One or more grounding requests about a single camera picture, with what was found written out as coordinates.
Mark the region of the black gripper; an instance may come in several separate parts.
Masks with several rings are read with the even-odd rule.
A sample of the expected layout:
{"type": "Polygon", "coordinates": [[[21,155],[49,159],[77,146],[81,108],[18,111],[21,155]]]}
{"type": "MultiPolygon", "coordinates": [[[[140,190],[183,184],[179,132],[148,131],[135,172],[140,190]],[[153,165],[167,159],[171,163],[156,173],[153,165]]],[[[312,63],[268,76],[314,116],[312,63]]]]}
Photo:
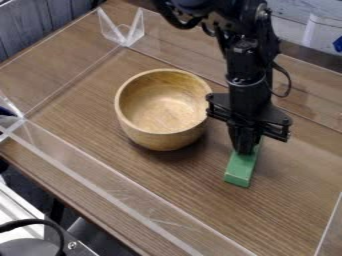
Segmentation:
{"type": "Polygon", "coordinates": [[[225,76],[227,93],[209,93],[207,115],[228,125],[234,150],[251,154],[262,135],[286,142],[292,119],[272,104],[272,86],[266,75],[256,79],[225,76]]]}

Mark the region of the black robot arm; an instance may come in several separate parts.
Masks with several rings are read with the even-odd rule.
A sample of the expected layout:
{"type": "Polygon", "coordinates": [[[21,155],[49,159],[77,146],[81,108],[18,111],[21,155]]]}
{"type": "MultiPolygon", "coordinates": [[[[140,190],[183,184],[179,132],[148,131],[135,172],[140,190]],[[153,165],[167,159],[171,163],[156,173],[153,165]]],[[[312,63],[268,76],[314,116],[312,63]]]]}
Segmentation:
{"type": "Polygon", "coordinates": [[[216,39],[227,63],[225,93],[211,93],[207,115],[227,124],[234,149],[250,155],[267,136],[288,140],[291,118],[274,105],[272,73],[280,40],[267,0],[152,0],[167,22],[181,30],[200,27],[216,39]]]}

